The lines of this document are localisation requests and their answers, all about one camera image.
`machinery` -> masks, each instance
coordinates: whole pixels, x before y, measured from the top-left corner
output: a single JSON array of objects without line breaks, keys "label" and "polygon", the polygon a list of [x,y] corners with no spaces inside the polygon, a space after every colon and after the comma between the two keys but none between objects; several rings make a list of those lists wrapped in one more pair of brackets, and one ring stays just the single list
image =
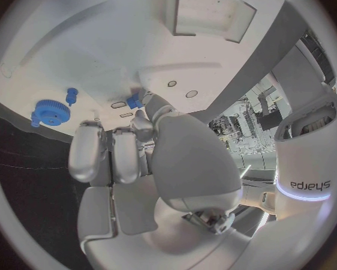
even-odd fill
[{"label": "machinery", "polygon": [[[0,104],[72,139],[94,269],[296,269],[318,251],[337,222],[337,84],[308,33],[337,79],[315,0],[17,1],[0,25]],[[237,157],[274,152],[273,183],[241,179]],[[239,205],[276,221],[239,233]],[[1,188],[0,226],[33,268],[64,269]]]}]

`hole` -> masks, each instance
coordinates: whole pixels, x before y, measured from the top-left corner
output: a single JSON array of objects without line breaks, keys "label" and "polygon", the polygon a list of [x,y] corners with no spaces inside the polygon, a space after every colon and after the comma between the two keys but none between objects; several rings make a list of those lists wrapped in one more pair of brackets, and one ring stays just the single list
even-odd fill
[{"label": "hole", "polygon": [[125,102],[116,102],[116,103],[113,103],[111,105],[111,107],[113,109],[118,109],[118,108],[121,108],[121,107],[125,107],[126,106],[126,103]]},{"label": "hole", "polygon": [[198,94],[196,90],[189,91],[189,93],[186,94],[186,98],[193,98]]},{"label": "hole", "polygon": [[176,86],[177,82],[176,81],[169,81],[169,83],[167,84],[168,87],[174,87]]},{"label": "hole", "polygon": [[120,117],[121,118],[124,118],[124,117],[130,117],[130,116],[133,116],[133,114],[130,112],[130,113],[126,113],[126,114],[121,114]]}]

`blue component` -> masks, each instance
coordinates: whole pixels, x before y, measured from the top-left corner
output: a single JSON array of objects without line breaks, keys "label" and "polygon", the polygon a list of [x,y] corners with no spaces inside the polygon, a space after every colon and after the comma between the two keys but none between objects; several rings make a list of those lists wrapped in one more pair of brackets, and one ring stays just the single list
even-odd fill
[{"label": "blue component", "polygon": [[31,126],[40,127],[40,119],[37,118],[35,112],[31,113]]},{"label": "blue component", "polygon": [[58,126],[70,119],[69,108],[54,100],[39,101],[36,104],[34,114],[37,119],[49,126]]},{"label": "blue component", "polygon": [[68,88],[67,95],[66,95],[66,102],[71,107],[72,104],[76,103],[76,96],[78,94],[78,90],[75,88]]},{"label": "blue component", "polygon": [[130,97],[129,99],[126,100],[127,101],[127,105],[129,105],[130,109],[133,108],[142,108],[143,105],[139,100],[139,93],[134,94],[132,97]]}]

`black floor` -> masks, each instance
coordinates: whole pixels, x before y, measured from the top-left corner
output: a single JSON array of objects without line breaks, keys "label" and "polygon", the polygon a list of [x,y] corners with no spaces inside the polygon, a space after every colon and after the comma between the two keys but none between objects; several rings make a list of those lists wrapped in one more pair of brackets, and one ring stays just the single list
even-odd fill
[{"label": "black floor", "polygon": [[[0,182],[32,237],[73,270],[92,269],[81,252],[76,223],[86,184],[68,173],[70,145],[22,132],[0,118]],[[0,233],[0,269],[28,269]]]}]

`blue plastic part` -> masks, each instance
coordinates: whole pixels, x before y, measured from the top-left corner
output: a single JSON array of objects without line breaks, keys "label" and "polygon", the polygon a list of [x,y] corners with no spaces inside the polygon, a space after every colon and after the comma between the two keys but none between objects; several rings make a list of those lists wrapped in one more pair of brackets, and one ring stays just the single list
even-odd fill
[{"label": "blue plastic part", "polygon": [[31,126],[40,127],[40,119],[37,118],[35,112],[31,113]]},{"label": "blue plastic part", "polygon": [[39,101],[34,114],[39,121],[49,126],[58,126],[70,119],[69,108],[54,100]]},{"label": "blue plastic part", "polygon": [[78,90],[75,88],[68,88],[67,89],[67,95],[66,95],[66,102],[71,107],[72,104],[76,103],[76,97],[78,94]]},{"label": "blue plastic part", "polygon": [[126,100],[127,105],[130,107],[130,109],[134,109],[136,107],[142,108],[143,105],[139,100],[139,93],[134,94],[132,97]]}]

